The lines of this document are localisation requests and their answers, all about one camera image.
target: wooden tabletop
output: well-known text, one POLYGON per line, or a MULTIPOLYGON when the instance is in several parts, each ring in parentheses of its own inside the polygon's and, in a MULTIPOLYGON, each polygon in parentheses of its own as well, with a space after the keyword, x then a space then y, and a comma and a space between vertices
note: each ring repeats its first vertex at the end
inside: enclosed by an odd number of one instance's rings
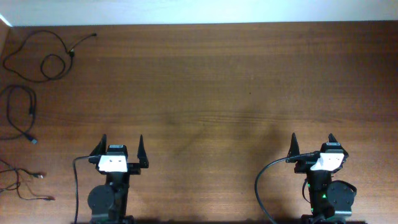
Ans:
MULTIPOLYGON (((72 160, 108 135, 137 161, 139 135, 150 167, 131 177, 127 214, 181 221, 262 220, 254 179, 285 157, 296 133, 301 152, 319 150, 329 133, 349 153, 334 179, 358 188, 352 220, 394 223, 398 213, 398 23, 319 22, 172 26, 12 28, 2 58, 37 29, 56 32, 75 48, 70 74, 43 84, 0 69, 1 88, 25 84, 37 92, 39 143, 3 141, 0 158, 31 171, 38 195, 54 202, 0 195, 1 223, 71 223, 75 212, 72 160)), ((32 37, 8 62, 42 78, 49 53, 68 55, 52 35, 32 37)), ((50 60, 49 73, 60 70, 50 60)), ((16 93, 12 117, 27 124, 28 99, 16 93)), ((14 133, 1 98, 0 133, 14 133)), ((88 222, 90 190, 105 178, 78 162, 79 221, 88 222)), ((262 177, 260 196, 274 217, 310 214, 305 175, 278 164, 262 177)), ((1 186, 14 174, 1 174, 1 186)), ((26 185, 21 194, 30 197, 26 185)))

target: brown wooden surface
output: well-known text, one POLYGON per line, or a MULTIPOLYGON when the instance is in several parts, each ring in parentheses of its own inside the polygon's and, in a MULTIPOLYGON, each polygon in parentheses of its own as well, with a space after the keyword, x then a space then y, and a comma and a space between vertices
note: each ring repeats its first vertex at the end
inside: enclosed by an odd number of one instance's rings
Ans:
MULTIPOLYGON (((12 28, 4 53, 36 29, 12 28)), ((254 178, 265 164, 286 156, 292 132, 302 152, 319 150, 333 133, 349 153, 335 176, 358 188, 352 218, 396 222, 397 22, 49 29, 67 44, 90 32, 98 36, 75 49, 72 72, 63 80, 35 85, 0 70, 2 88, 24 83, 36 90, 38 117, 31 133, 39 140, 2 142, 0 156, 46 171, 45 179, 29 186, 57 199, 25 202, 15 192, 2 193, 1 223, 72 222, 72 160, 89 154, 103 133, 109 144, 127 145, 130 161, 144 135, 150 168, 131 178, 128 214, 263 219, 254 178)), ((40 34, 9 64, 40 78, 39 64, 48 53, 62 54, 62 46, 40 34)), ((59 69, 56 61, 48 66, 59 69)), ((15 99, 13 116, 27 123, 21 119, 26 98, 15 99)), ((2 98, 2 135, 13 131, 4 104, 2 98)), ((310 213, 301 196, 305 176, 293 168, 279 164, 261 179, 260 195, 275 217, 310 213)), ((86 198, 104 176, 86 161, 78 163, 78 175, 79 220, 88 221, 86 198)), ((1 184, 13 178, 2 175, 1 184)), ((29 196, 25 185, 21 192, 29 196)))

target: wooden table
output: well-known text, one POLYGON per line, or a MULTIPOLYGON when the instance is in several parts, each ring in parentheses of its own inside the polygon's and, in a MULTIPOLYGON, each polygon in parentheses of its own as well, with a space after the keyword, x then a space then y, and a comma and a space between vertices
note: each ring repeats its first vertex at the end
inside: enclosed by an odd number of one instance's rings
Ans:
MULTIPOLYGON (((40 27, 12 28, 2 57, 40 27)), ((71 223, 75 212, 72 160, 88 155, 101 135, 125 144, 129 161, 143 134, 150 167, 131 178, 127 213, 185 221, 264 219, 254 178, 285 157, 296 132, 302 152, 319 150, 329 133, 348 151, 336 179, 358 188, 353 220, 394 223, 398 213, 398 23, 320 22, 177 26, 45 27, 75 48, 72 72, 44 84, 11 83, 37 92, 37 123, 25 139, 1 142, 0 157, 45 171, 28 185, 54 202, 0 195, 1 223, 71 223)), ((9 61, 31 78, 49 53, 62 53, 51 35, 31 38, 9 61)), ((56 71, 53 60, 46 69, 56 71)), ((0 102, 2 135, 13 132, 0 102)), ((15 96, 12 114, 26 124, 27 98, 15 96)), ((293 164, 267 171, 260 195, 274 217, 310 213, 301 196, 304 175, 293 164)), ((91 217, 86 198, 104 176, 78 163, 79 221, 91 217)), ((14 181, 0 176, 1 184, 14 181)), ((21 193, 29 197, 25 185, 21 193)))

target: black cable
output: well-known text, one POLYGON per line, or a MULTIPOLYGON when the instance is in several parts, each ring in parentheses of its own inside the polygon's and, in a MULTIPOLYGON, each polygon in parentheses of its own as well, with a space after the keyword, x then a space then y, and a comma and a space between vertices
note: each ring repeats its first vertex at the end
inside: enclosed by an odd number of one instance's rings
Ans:
POLYGON ((13 139, 17 139, 19 137, 24 136, 25 138, 27 138, 29 141, 31 141, 33 144, 37 143, 37 140, 31 136, 28 132, 32 129, 35 120, 36 120, 36 104, 37 104, 37 99, 36 99, 36 92, 31 89, 28 86, 24 86, 24 85, 9 85, 7 87, 5 87, 1 92, 0 92, 0 97, 2 97, 5 93, 7 93, 7 106, 6 106, 6 117, 7 117, 7 121, 8 123, 19 132, 19 134, 16 134, 14 136, 9 136, 9 137, 0 137, 0 140, 5 141, 5 140, 13 140, 13 139), (10 107, 10 102, 11 102, 11 96, 14 93, 14 90, 23 90, 24 92, 26 92, 29 95, 29 115, 32 117, 32 120, 30 122, 29 127, 26 130, 22 130, 21 128, 18 128, 18 126, 16 126, 10 118, 10 111, 11 111, 11 107, 10 107))
POLYGON ((24 172, 27 173, 28 175, 30 175, 30 176, 32 176, 32 177, 35 177, 35 178, 43 178, 44 176, 43 176, 41 173, 32 173, 32 172, 29 172, 29 171, 26 170, 26 169, 15 168, 15 167, 11 166, 10 164, 8 164, 6 161, 4 161, 4 160, 2 160, 2 159, 0 159, 0 162, 2 162, 3 164, 5 164, 5 165, 8 166, 8 168, 9 168, 8 170, 2 170, 0 173, 9 172, 9 171, 14 171, 15 174, 17 175, 16 181, 15 181, 13 184, 10 184, 10 185, 8 185, 8 186, 5 187, 5 188, 0 189, 0 193, 3 192, 3 191, 16 190, 18 197, 19 197, 20 199, 22 199, 22 200, 45 200, 45 201, 53 201, 53 200, 55 200, 53 197, 36 197, 36 198, 24 198, 24 197, 22 197, 22 196, 21 196, 21 193, 19 192, 19 187, 21 186, 21 182, 19 181, 19 175, 20 175, 20 174, 19 174, 18 171, 20 171, 20 170, 21 170, 21 171, 24 171, 24 172))
POLYGON ((305 184, 307 183, 307 178, 304 180, 304 184, 303 184, 303 189, 302 189, 302 191, 301 191, 301 194, 303 195, 303 198, 308 202, 308 203, 311 203, 309 200, 307 200, 307 198, 305 197, 305 193, 304 193, 304 190, 305 190, 305 184))
POLYGON ((79 191, 78 191, 78 182, 77 182, 77 171, 76 171, 76 161, 80 159, 90 159, 95 158, 97 156, 81 156, 77 157, 73 160, 73 172, 75 173, 75 195, 76 195, 76 210, 75 210, 75 222, 77 224, 77 215, 79 213, 79 191))
POLYGON ((65 77, 66 75, 68 75, 68 73, 69 73, 70 70, 72 69, 73 57, 75 56, 74 48, 75 48, 78 44, 80 44, 82 41, 84 41, 84 40, 86 40, 86 39, 88 39, 88 38, 90 38, 90 37, 95 37, 95 36, 97 36, 96 33, 87 35, 87 36, 84 37, 83 39, 79 40, 75 45, 73 45, 73 46, 70 48, 70 50, 68 50, 68 49, 67 49, 67 46, 65 45, 64 41, 62 40, 62 38, 61 38, 59 35, 57 35, 56 33, 52 32, 52 31, 49 31, 49 30, 37 30, 37 31, 34 31, 34 32, 32 32, 31 34, 29 34, 29 35, 26 37, 26 39, 21 43, 21 46, 20 46, 16 51, 14 51, 14 52, 10 53, 9 55, 5 56, 5 58, 4 58, 3 62, 2 62, 2 66, 3 66, 4 69, 6 69, 7 71, 13 72, 13 73, 17 74, 19 77, 21 77, 22 79, 24 79, 24 80, 26 80, 26 81, 29 81, 29 82, 33 82, 33 83, 45 83, 45 82, 49 82, 49 81, 60 80, 61 78, 63 78, 63 77, 65 77), (61 58, 61 56, 56 55, 56 54, 48 54, 48 55, 46 55, 46 56, 43 58, 43 60, 42 60, 42 62, 41 62, 41 64, 40 64, 40 71, 41 71, 42 75, 45 77, 44 80, 33 80, 33 79, 30 79, 30 78, 27 78, 27 77, 23 76, 21 73, 17 72, 17 71, 14 70, 14 69, 9 68, 9 67, 6 65, 6 62, 7 62, 13 55, 18 54, 18 53, 24 48, 24 46, 25 46, 26 42, 29 40, 29 38, 31 38, 33 35, 36 35, 36 34, 39 34, 39 33, 43 33, 43 32, 44 32, 44 33, 49 33, 49 34, 54 35, 54 36, 61 42, 63 48, 65 49, 65 53, 66 53, 67 55, 69 55, 69 57, 70 57, 70 64, 69 64, 69 67, 68 67, 68 69, 67 69, 66 71, 65 71, 65 69, 66 69, 65 61, 61 58), (43 67, 44 67, 45 62, 46 62, 50 57, 55 57, 55 58, 59 59, 59 60, 62 62, 62 65, 63 65, 61 72, 58 72, 56 75, 54 75, 54 76, 52 76, 52 77, 49 76, 49 75, 47 75, 47 74, 44 72, 44 70, 43 70, 43 67))
POLYGON ((258 182, 259 182, 259 179, 260 179, 262 173, 266 169, 268 169, 270 166, 272 166, 272 165, 274 165, 274 164, 276 164, 278 162, 286 161, 287 159, 299 159, 301 157, 307 157, 307 156, 313 156, 313 153, 306 153, 306 154, 301 154, 301 155, 298 155, 298 156, 285 157, 285 158, 281 158, 281 159, 275 160, 274 162, 271 162, 270 164, 268 164, 264 168, 262 168, 262 170, 258 173, 258 175, 256 177, 256 181, 254 182, 254 193, 256 193, 256 198, 257 198, 257 201, 259 202, 259 205, 260 205, 262 211, 267 215, 267 217, 272 222, 272 224, 277 224, 277 222, 271 217, 271 215, 268 213, 268 211, 264 207, 264 204, 261 202, 261 199, 260 199, 260 196, 259 196, 259 192, 258 192, 258 189, 257 189, 257 185, 258 185, 258 182))

